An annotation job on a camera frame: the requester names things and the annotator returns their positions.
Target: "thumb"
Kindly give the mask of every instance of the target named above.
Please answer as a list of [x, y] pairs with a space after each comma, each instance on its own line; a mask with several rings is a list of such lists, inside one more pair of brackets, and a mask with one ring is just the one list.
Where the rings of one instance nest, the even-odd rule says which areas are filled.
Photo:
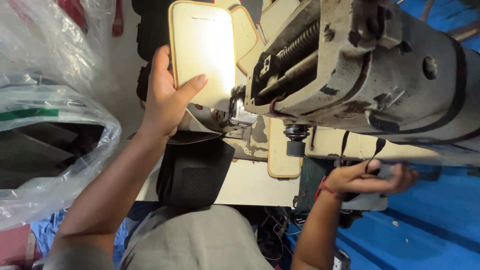
[[186, 84], [182, 85], [175, 95], [181, 100], [185, 106], [190, 103], [192, 98], [202, 90], [205, 85], [207, 85], [208, 78], [205, 74], [202, 74], [200, 76], [197, 76], [190, 81], [188, 81]]
[[364, 161], [362, 163], [345, 167], [345, 173], [348, 173], [351, 176], [359, 176], [362, 174], [365, 174], [365, 172], [371, 172], [373, 170], [376, 170], [380, 167], [380, 161], [379, 160], [371, 160], [371, 161]]

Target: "blue fabric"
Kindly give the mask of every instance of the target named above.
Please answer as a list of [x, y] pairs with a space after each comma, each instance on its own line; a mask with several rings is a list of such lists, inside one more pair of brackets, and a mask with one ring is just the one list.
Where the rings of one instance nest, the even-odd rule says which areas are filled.
[[[38, 250], [42, 253], [42, 257], [48, 257], [50, 248], [52, 247], [53, 238], [57, 233], [60, 223], [67, 212], [60, 210], [57, 213], [52, 214], [50, 217], [42, 219], [40, 221], [32, 222], [30, 229], [36, 238]], [[128, 235], [126, 221], [124, 220], [120, 225], [117, 235], [115, 236], [115, 243], [113, 247], [113, 263], [118, 269], [120, 267], [121, 258], [125, 253], [123, 242]]]

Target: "grey shirt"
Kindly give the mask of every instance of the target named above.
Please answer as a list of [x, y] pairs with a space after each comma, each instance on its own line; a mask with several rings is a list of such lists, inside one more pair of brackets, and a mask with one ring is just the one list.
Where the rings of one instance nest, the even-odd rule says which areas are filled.
[[[99, 248], [74, 246], [51, 255], [44, 270], [113, 270]], [[133, 233], [122, 270], [263, 269], [272, 267], [258, 248], [248, 221], [235, 209], [213, 205], [182, 213], [160, 208]]]

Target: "fingernail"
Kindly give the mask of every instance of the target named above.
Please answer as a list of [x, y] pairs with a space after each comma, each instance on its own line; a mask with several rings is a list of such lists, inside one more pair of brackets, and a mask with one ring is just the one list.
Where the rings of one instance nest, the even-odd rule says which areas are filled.
[[204, 86], [207, 84], [207, 82], [208, 82], [207, 75], [202, 74], [202, 75], [198, 76], [198, 77], [197, 77], [197, 82], [198, 82], [198, 85], [199, 85], [200, 87], [204, 87]]

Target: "green tape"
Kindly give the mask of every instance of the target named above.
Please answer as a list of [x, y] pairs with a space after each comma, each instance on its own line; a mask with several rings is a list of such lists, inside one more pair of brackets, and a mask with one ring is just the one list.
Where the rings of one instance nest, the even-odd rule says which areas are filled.
[[15, 119], [35, 117], [35, 116], [50, 116], [56, 117], [59, 115], [57, 109], [26, 109], [26, 110], [14, 110], [0, 113], [0, 121], [10, 121]]

